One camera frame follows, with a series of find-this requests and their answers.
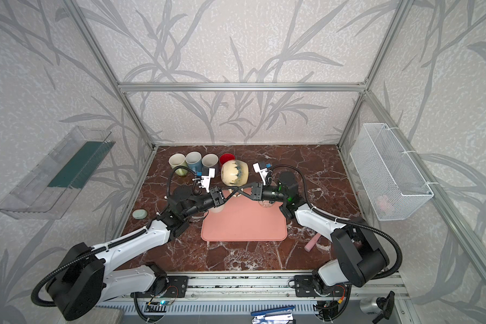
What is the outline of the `cream speckled squat mug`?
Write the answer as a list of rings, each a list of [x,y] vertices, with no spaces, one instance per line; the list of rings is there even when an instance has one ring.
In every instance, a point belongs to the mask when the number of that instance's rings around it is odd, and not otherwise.
[[[227,186],[243,186],[248,182],[248,164],[240,160],[230,160],[221,167],[221,181]]]

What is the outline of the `red mug black handle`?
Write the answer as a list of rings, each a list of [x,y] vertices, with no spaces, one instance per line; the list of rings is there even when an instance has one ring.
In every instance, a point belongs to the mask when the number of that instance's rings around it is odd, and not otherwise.
[[[235,155],[233,155],[231,153],[224,153],[219,158],[220,166],[223,166],[225,163],[232,161],[232,160],[235,160],[235,159],[236,159]]]

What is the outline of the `lavender ceramic mug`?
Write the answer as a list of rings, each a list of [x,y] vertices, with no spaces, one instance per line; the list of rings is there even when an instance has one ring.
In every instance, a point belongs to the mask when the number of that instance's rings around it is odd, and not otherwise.
[[[209,153],[202,158],[202,168],[203,169],[214,169],[215,175],[220,174],[220,161],[216,154]]]

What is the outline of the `light green ceramic mug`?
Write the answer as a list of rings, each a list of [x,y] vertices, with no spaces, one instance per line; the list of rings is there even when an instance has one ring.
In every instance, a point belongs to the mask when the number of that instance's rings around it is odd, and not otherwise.
[[[178,175],[178,176],[186,176],[187,175],[188,164],[186,163],[186,156],[185,155],[183,155],[181,153],[176,153],[168,159],[168,163],[169,163],[169,165],[171,166],[172,169],[180,166],[180,168],[175,171],[176,175]]]

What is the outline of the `blue polka dot mug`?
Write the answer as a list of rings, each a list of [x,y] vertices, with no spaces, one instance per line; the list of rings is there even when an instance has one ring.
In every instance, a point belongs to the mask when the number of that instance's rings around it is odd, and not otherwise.
[[[198,151],[189,152],[186,155],[186,163],[189,169],[193,170],[195,174],[202,171],[202,155]]]

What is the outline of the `pink ghost pattern mug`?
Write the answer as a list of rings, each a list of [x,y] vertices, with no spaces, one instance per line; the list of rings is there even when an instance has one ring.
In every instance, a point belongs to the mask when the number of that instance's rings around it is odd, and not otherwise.
[[[274,201],[259,201],[259,205],[263,208],[271,208],[272,206],[274,206],[274,204]]]

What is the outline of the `white ceramic mug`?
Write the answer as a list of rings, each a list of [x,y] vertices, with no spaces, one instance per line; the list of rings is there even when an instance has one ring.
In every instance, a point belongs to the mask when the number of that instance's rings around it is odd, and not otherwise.
[[[225,205],[220,205],[220,206],[209,209],[209,212],[210,213],[220,213],[224,210],[224,208],[225,208]]]

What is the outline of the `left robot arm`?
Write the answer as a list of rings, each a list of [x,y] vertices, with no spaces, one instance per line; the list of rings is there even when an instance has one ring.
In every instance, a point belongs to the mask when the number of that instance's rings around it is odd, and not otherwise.
[[[31,301],[40,307],[56,307],[64,319],[74,321],[97,304],[122,295],[159,296],[166,293],[167,274],[155,263],[134,269],[120,266],[155,247],[177,239],[189,227],[189,219],[224,206],[240,190],[238,186],[208,188],[197,194],[189,186],[167,193],[167,205],[146,225],[102,244],[73,246],[63,261],[32,290]]]

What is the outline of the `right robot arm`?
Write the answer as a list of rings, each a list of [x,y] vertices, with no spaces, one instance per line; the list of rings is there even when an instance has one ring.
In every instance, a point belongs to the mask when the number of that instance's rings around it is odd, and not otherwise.
[[[232,192],[254,201],[280,202],[279,210],[289,220],[310,228],[327,238],[333,248],[334,260],[313,271],[313,286],[323,291],[340,284],[364,286],[370,280],[383,279],[401,268],[403,254],[400,245],[389,234],[370,226],[364,219],[351,220],[328,213],[311,203],[307,183],[301,171],[292,166],[279,175],[272,185],[270,164],[255,165],[260,182],[231,185]]]

